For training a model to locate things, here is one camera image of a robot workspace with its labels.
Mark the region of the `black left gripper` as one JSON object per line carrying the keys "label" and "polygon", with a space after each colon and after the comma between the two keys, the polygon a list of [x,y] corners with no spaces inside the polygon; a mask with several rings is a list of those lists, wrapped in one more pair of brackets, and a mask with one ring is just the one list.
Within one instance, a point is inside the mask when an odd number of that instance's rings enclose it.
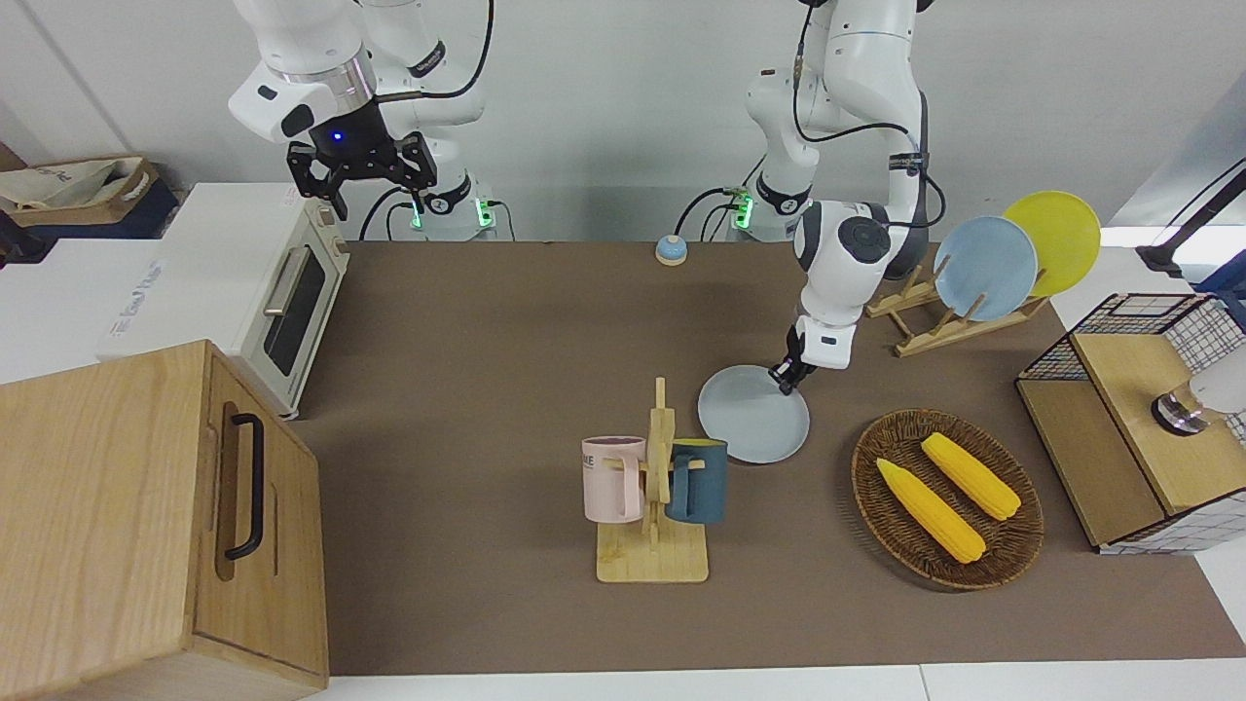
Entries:
{"label": "black left gripper", "polygon": [[797,332],[795,325],[787,329],[785,342],[787,342],[787,355],[785,355],[782,364],[773,365],[770,377],[782,395],[791,395],[804,382],[804,379],[816,371],[816,365],[805,362],[804,336]]}

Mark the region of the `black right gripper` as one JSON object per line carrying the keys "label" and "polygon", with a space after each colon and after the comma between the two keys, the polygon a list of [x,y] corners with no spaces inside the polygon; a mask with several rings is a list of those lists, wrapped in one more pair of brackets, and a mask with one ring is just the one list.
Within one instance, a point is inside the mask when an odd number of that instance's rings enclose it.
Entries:
{"label": "black right gripper", "polygon": [[378,100],[309,129],[312,144],[289,143],[287,166],[304,199],[329,203],[336,218],[348,219],[340,188],[348,179],[388,177],[417,194],[439,183],[439,167],[422,132],[392,141]]}

